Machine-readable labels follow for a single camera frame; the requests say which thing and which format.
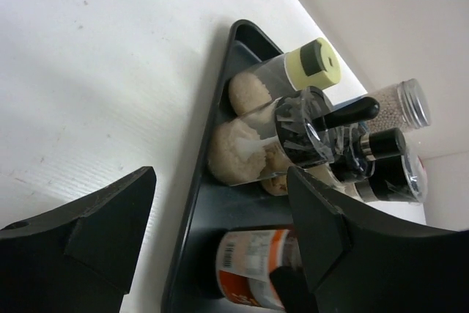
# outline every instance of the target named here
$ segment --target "white table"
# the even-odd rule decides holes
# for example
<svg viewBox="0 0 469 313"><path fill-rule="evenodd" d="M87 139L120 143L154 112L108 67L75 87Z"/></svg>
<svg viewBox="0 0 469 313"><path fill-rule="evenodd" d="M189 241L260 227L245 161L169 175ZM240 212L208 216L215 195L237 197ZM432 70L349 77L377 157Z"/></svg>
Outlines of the white table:
<svg viewBox="0 0 469 313"><path fill-rule="evenodd" d="M322 35L298 0L0 0L0 227L153 166L155 201L122 312L159 312L240 18L285 51ZM334 102L363 93L346 66L328 92ZM421 207L393 209L424 221Z"/></svg>

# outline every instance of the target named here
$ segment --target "jar of white peppercorns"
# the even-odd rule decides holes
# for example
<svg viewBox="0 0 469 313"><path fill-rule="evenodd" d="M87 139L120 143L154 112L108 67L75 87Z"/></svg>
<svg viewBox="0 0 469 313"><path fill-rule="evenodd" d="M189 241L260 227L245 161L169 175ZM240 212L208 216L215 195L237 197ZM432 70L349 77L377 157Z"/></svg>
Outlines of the jar of white peppercorns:
<svg viewBox="0 0 469 313"><path fill-rule="evenodd" d="M414 78L387 86L368 96L380 103L380 113L366 122L371 132L390 128L410 132L431 124L424 91Z"/></svg>

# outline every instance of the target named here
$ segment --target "tray rim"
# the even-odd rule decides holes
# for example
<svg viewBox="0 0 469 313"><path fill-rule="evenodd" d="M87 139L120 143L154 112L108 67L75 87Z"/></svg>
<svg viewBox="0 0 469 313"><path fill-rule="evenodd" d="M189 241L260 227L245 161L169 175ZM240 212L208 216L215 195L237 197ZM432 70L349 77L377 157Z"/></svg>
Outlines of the tray rim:
<svg viewBox="0 0 469 313"><path fill-rule="evenodd" d="M175 284L176 274L180 268L181 259L185 252L185 247L187 244L188 234L191 229L192 218L194 211L196 209L196 201L199 197L199 189L201 185L200 174L197 173L197 170L204 167L206 159L206 151L202 148L210 141L211 133L214 128L215 118L218 110L218 105L220 103L221 95L223 94L225 82L223 80L226 72L227 62L232 55L233 42L236 40L237 33L241 26L249 26L262 35L273 48L275 48L280 54L283 51L252 21L246 19L240 19L234 22L229 30L229 36L226 43L226 51L223 57L221 68L218 74L218 81L213 92L212 101L210 104L210 110L207 117L207 122L204 127L204 133L202 135L202 141L199 146L199 154L197 156L196 165L194 167L194 173L192 176L191 186L188 192L188 198L185 203L184 212L182 214L182 220L177 234L176 244L174 245L174 250L171 258L171 264L169 266L168 275L166 276L166 282L163 290L163 296L161 298L161 311L163 313L172 312L171 300L173 295L173 287Z"/></svg>

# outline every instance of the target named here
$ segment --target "barcode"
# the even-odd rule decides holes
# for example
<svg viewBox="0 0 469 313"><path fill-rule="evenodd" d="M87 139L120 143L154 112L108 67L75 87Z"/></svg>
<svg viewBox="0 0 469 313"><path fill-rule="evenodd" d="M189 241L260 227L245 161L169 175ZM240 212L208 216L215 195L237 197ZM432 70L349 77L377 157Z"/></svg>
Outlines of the barcode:
<svg viewBox="0 0 469 313"><path fill-rule="evenodd" d="M228 242L226 244L225 253L223 255L223 268L231 268L233 266L233 252L235 251L235 243Z"/></svg>

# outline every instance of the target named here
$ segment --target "product label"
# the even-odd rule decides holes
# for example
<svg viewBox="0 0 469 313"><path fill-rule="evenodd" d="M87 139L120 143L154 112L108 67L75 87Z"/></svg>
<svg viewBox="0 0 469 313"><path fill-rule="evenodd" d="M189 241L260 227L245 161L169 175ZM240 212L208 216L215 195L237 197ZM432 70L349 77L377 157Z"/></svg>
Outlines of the product label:
<svg viewBox="0 0 469 313"><path fill-rule="evenodd" d="M220 290L230 301L282 309L269 274L285 265L290 230L229 232L218 247L216 270Z"/></svg>

